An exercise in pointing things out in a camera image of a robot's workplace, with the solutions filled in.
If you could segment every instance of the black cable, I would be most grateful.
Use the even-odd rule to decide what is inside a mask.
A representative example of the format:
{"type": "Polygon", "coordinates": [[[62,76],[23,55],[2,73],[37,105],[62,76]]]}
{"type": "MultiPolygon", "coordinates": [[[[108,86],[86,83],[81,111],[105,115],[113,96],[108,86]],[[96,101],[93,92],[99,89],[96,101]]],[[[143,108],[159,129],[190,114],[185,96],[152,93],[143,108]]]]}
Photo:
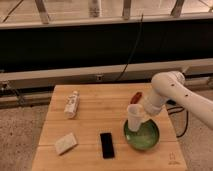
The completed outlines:
{"type": "Polygon", "coordinates": [[[7,19],[10,17],[10,14],[13,13],[13,11],[16,10],[16,8],[19,7],[19,5],[21,5],[21,3],[23,2],[24,0],[20,0],[10,11],[9,13],[7,14],[7,16],[4,18],[4,20],[2,21],[3,23],[7,21],[7,19]]]}
{"type": "MultiPolygon", "coordinates": [[[[173,109],[180,109],[180,110],[174,111],[174,112],[169,112],[169,115],[177,114],[177,113],[180,113],[180,112],[182,112],[182,111],[185,110],[181,106],[179,106],[179,107],[172,107],[172,108],[169,108],[167,110],[169,111],[169,110],[173,110],[173,109]]],[[[188,112],[188,110],[186,110],[186,124],[185,124],[185,128],[184,128],[183,132],[180,135],[176,135],[177,138],[181,138],[182,136],[185,135],[185,133],[186,133],[186,131],[188,129],[188,123],[189,123],[189,112],[188,112]]]]}
{"type": "Polygon", "coordinates": [[[189,125],[189,112],[188,112],[188,110],[186,110],[186,125],[185,125],[185,128],[184,128],[183,132],[180,135],[176,136],[177,138],[181,138],[182,136],[185,135],[185,133],[186,133],[186,131],[188,129],[188,125],[189,125]]]}
{"type": "Polygon", "coordinates": [[[136,41],[135,41],[135,45],[134,45],[134,47],[133,47],[133,49],[131,51],[131,54],[130,54],[128,60],[127,60],[126,66],[124,67],[124,69],[120,73],[120,75],[115,79],[115,82],[117,82],[117,81],[119,81],[121,79],[121,77],[124,75],[124,73],[126,71],[126,68],[128,67],[129,63],[131,62],[132,58],[134,57],[134,54],[135,54],[135,51],[137,49],[138,43],[140,41],[141,33],[142,33],[142,23],[143,23],[143,13],[141,15],[140,27],[139,27],[137,38],[136,38],[136,41]]]}
{"type": "Polygon", "coordinates": [[[180,112],[183,112],[184,110],[185,110],[184,108],[181,108],[180,110],[177,110],[177,111],[174,111],[174,112],[169,112],[169,115],[180,113],[180,112]]]}
{"type": "Polygon", "coordinates": [[[176,106],[176,107],[171,107],[171,108],[169,108],[169,109],[167,109],[167,110],[169,111],[169,110],[173,110],[173,109],[183,109],[183,107],[181,107],[181,106],[176,106]]]}

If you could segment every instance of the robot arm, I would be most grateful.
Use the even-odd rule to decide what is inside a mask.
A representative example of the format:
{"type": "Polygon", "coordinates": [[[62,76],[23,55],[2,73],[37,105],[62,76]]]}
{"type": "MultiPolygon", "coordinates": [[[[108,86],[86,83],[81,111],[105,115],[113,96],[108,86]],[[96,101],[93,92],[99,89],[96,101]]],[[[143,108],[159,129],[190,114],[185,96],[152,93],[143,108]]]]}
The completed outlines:
{"type": "Polygon", "coordinates": [[[154,116],[167,100],[172,99],[213,129],[213,102],[183,86],[185,78],[180,72],[165,72],[152,78],[152,91],[143,101],[144,110],[154,116]]]}

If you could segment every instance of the smartphone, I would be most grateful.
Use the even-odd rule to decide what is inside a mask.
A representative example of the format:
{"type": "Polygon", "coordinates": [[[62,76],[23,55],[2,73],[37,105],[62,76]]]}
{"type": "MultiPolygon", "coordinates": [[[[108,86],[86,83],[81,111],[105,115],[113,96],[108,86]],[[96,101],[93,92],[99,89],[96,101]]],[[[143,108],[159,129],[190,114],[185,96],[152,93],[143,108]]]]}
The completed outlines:
{"type": "Polygon", "coordinates": [[[101,137],[103,158],[108,159],[115,157],[111,133],[101,133],[100,137],[101,137]]]}

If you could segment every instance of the wooden table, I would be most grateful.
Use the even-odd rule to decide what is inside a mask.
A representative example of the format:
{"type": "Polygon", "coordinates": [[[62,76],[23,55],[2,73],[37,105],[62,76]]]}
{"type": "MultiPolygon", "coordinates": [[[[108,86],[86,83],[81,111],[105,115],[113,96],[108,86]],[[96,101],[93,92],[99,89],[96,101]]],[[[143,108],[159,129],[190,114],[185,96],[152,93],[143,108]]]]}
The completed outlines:
{"type": "Polygon", "coordinates": [[[148,151],[136,151],[127,144],[123,125],[126,108],[137,92],[144,94],[150,84],[59,85],[55,87],[33,163],[33,171],[185,171],[179,143],[167,111],[154,117],[160,141],[148,151]],[[63,110],[72,91],[80,93],[78,114],[67,120],[63,110]],[[62,156],[54,143],[73,132],[78,146],[62,156]],[[115,158],[103,159],[100,133],[111,132],[115,158]]]}

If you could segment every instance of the floor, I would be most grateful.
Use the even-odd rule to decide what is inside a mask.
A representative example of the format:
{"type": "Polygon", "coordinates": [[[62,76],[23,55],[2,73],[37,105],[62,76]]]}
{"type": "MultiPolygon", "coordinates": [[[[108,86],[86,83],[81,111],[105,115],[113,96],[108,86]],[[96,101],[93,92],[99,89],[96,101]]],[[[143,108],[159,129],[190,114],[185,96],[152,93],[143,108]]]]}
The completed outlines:
{"type": "MultiPolygon", "coordinates": [[[[197,93],[213,100],[213,90],[197,93]]],[[[47,105],[0,110],[1,171],[30,171],[47,110],[47,105]]],[[[171,120],[179,134],[185,112],[172,115],[171,120]]],[[[179,142],[189,171],[213,170],[213,132],[192,114],[179,142]]]]}

